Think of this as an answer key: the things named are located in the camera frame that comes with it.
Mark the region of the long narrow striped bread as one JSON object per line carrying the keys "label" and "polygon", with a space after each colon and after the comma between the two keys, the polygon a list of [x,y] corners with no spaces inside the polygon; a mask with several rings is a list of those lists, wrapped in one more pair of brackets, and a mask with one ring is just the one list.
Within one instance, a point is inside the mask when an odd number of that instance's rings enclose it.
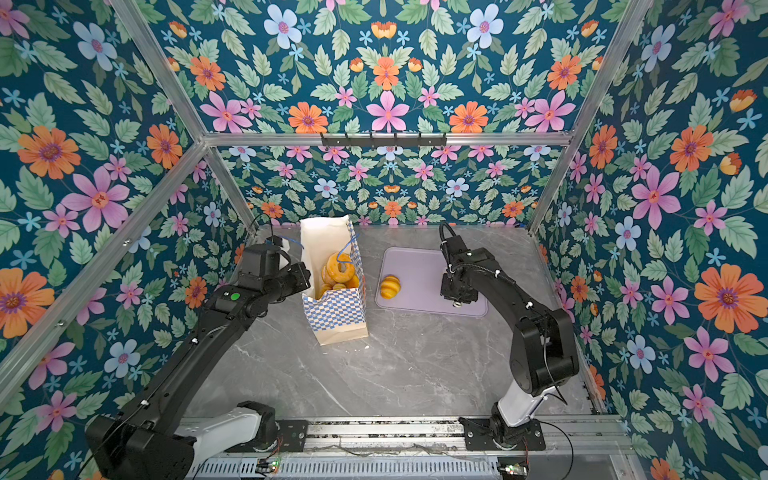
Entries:
{"label": "long narrow striped bread", "polygon": [[332,291],[332,290],[333,290],[333,285],[332,284],[328,284],[328,283],[324,284],[320,288],[320,290],[319,290],[319,292],[317,294],[317,299],[320,300],[327,292]]}

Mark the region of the lavender plastic tray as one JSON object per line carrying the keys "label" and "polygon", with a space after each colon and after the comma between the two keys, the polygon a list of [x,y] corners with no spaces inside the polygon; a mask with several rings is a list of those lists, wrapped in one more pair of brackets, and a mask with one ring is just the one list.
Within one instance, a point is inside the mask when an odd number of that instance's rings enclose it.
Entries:
{"label": "lavender plastic tray", "polygon": [[[469,304],[458,304],[440,294],[442,276],[447,263],[439,250],[390,247],[384,254],[375,291],[375,302],[383,308],[410,313],[426,313],[445,316],[482,318],[489,311],[489,304],[482,296]],[[400,282],[400,291],[385,299],[380,285],[388,276]]]}

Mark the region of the oval golden bread bun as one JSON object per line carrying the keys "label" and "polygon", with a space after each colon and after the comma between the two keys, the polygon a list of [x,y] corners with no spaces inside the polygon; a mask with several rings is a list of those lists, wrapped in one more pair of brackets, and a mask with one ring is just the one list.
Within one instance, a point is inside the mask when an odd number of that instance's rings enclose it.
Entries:
{"label": "oval golden bread bun", "polygon": [[332,284],[333,286],[336,284],[336,281],[331,277],[331,275],[328,273],[327,266],[324,265],[321,270],[321,277],[323,280],[323,283],[326,284]]}

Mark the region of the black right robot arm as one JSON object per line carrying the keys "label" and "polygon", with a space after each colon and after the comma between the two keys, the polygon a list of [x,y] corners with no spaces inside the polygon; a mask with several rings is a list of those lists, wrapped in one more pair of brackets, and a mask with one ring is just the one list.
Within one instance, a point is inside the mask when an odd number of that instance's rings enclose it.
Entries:
{"label": "black right robot arm", "polygon": [[579,373],[571,318],[564,309],[551,309],[528,294],[487,249],[468,248],[448,223],[440,224],[439,235],[446,261],[440,295],[459,304],[484,297],[512,332],[513,381],[489,420],[494,441],[510,444],[545,398],[560,398],[560,387]]}

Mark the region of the yellow orange mango bread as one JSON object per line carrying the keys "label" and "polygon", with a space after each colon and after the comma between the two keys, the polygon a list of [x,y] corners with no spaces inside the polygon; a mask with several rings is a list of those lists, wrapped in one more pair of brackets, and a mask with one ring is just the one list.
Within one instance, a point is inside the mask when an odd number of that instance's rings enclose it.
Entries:
{"label": "yellow orange mango bread", "polygon": [[351,289],[357,289],[360,287],[360,279],[357,275],[354,275],[347,283],[346,286]]}

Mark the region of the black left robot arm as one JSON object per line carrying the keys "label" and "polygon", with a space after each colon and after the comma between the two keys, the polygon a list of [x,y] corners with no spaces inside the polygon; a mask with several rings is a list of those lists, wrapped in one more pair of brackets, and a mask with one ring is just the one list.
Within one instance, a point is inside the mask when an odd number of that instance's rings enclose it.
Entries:
{"label": "black left robot arm", "polygon": [[244,401],[192,427],[182,418],[219,360],[271,305],[306,290],[310,273],[272,235],[247,247],[232,283],[204,303],[196,326],[150,383],[113,417],[99,415],[86,440],[107,479],[183,479],[209,458],[252,443],[279,444],[274,408]]}

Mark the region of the small round striped bun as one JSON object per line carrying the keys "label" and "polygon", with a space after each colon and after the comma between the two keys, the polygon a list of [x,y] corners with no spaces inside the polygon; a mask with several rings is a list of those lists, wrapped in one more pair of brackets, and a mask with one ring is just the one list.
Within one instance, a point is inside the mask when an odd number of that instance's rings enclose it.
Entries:
{"label": "small round striped bun", "polygon": [[400,293],[401,288],[399,278],[394,275],[388,275],[379,284],[379,295],[385,300],[391,300]]}

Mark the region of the checkered paper bread bag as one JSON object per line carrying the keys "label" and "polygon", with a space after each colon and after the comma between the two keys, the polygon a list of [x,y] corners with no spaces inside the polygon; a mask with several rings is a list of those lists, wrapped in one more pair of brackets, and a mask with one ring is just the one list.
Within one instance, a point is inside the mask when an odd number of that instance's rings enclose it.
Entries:
{"label": "checkered paper bread bag", "polygon": [[366,338],[367,286],[351,219],[315,217],[299,222],[301,261],[309,288],[302,308],[322,346]]}

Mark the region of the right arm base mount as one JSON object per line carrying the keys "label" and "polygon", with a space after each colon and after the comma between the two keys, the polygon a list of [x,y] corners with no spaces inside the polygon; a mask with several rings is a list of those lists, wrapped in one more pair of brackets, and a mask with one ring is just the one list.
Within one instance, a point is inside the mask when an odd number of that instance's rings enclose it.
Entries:
{"label": "right arm base mount", "polygon": [[518,426],[510,426],[501,414],[498,403],[491,408],[489,417],[459,417],[463,427],[465,448],[468,451],[543,451],[546,448],[541,422],[525,419]]}

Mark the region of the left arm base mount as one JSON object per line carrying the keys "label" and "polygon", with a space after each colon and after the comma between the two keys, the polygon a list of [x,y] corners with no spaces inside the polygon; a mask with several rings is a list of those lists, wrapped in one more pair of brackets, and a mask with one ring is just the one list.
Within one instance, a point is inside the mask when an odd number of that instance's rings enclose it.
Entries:
{"label": "left arm base mount", "polygon": [[302,452],[306,442],[309,423],[306,420],[278,419],[276,410],[266,404],[244,401],[238,407],[261,416],[259,429],[247,442],[228,449],[228,453],[269,453]]}

